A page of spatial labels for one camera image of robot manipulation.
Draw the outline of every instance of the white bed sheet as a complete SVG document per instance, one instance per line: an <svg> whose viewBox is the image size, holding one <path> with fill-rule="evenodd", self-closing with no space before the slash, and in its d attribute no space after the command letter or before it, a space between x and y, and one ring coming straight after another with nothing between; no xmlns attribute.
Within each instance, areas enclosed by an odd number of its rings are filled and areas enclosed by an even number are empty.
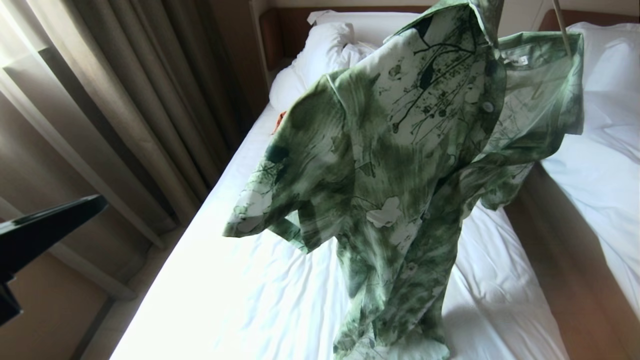
<svg viewBox="0 0 640 360"><path fill-rule="evenodd" d="M112 360L331 359L348 308L332 239L305 256L265 231L220 236L268 145L264 110L160 271ZM465 220L444 303L452 359L568 359L505 213ZM413 359L405 354L402 359Z"/></svg>
<svg viewBox="0 0 640 360"><path fill-rule="evenodd" d="M598 236L640 319L640 24L584 34L584 131L541 163Z"/></svg>

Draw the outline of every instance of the green floral shirt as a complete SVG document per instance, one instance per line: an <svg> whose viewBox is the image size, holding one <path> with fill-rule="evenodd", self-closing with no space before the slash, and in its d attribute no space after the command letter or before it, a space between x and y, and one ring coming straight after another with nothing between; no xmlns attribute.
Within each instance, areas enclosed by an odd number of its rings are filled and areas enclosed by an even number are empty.
<svg viewBox="0 0 640 360"><path fill-rule="evenodd" d="M582 126L582 37L497 40L502 0L443 0L289 110L225 229L303 252L335 236L351 307L336 358L418 336L449 357L442 302L462 220L508 203Z"/></svg>

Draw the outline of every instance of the beige curtain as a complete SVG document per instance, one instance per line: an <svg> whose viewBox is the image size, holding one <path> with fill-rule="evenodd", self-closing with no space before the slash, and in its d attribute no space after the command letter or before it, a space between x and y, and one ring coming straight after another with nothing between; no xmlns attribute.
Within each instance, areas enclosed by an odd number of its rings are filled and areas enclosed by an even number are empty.
<svg viewBox="0 0 640 360"><path fill-rule="evenodd" d="M57 251L112 295L188 225L251 115L207 1L0 0L0 218L103 194Z"/></svg>

